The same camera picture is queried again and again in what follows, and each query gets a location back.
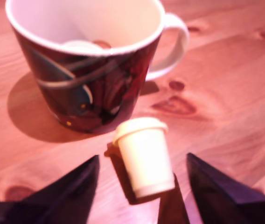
mug handle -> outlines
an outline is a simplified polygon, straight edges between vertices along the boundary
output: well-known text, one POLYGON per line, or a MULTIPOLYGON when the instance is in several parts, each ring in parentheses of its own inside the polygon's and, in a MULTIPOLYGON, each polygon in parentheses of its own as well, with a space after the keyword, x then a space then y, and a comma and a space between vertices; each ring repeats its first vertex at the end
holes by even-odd
POLYGON ((177 15, 167 13, 163 31, 173 28, 179 30, 179 35, 172 52, 160 63, 149 67, 146 81, 165 75, 182 59, 189 40, 188 27, 177 15))

black plastic object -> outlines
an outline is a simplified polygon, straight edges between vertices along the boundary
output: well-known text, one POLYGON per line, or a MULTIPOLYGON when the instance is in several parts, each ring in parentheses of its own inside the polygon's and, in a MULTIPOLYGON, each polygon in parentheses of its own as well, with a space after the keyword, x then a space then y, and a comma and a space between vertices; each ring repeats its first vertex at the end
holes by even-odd
POLYGON ((99 173, 98 155, 21 202, 0 202, 0 224, 84 224, 99 173))
POLYGON ((188 177, 205 224, 265 224, 265 195, 189 153, 188 177))

coffee mug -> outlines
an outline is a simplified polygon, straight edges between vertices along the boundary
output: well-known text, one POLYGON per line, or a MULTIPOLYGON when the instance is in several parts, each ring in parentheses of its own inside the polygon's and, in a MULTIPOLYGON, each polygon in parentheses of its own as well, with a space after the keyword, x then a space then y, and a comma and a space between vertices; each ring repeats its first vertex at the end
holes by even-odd
POLYGON ((54 117, 87 133, 129 119, 145 80, 173 69, 188 43, 184 22, 158 0, 7 0, 6 14, 54 117), (177 42, 150 66, 168 28, 177 42), (65 44, 80 40, 111 48, 65 44))

wood grain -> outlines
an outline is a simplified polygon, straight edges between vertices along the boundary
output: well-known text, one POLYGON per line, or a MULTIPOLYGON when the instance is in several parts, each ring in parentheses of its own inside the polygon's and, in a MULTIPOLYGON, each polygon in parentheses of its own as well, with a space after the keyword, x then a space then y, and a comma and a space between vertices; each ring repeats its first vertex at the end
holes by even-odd
MULTIPOLYGON (((176 217, 182 210, 162 206, 167 200, 180 203, 171 195, 162 198, 161 208, 159 198, 136 204, 127 199, 121 158, 105 153, 114 132, 76 133, 55 121, 4 3, 0 0, 0 201, 20 200, 99 154, 99 183, 88 223, 147 224, 176 217)), ((145 85, 132 117, 154 116, 168 124, 173 170, 189 220, 196 224, 201 221, 190 194, 187 152, 265 193, 265 0, 162 3, 188 25, 188 52, 172 72, 145 85)), ((163 34, 154 62, 170 51, 176 36, 173 30, 163 34)))

wooden table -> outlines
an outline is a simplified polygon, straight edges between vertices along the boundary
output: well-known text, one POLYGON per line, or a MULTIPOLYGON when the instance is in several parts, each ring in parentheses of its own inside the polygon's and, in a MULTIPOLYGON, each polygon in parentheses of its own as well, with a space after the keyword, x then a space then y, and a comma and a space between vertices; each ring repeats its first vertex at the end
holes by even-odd
MULTIPOLYGON (((162 2, 185 20, 191 41, 178 67, 156 79, 155 88, 146 84, 133 117, 168 124, 173 169, 191 222, 199 223, 187 152, 265 192, 265 0, 162 2)), ((163 35, 156 58, 170 51, 175 38, 174 31, 163 35)), ((111 161, 106 152, 113 135, 76 133, 52 118, 0 0, 0 201, 22 199, 98 154, 101 169, 88 223, 157 223, 159 199, 137 205, 127 200, 121 159, 111 161)))

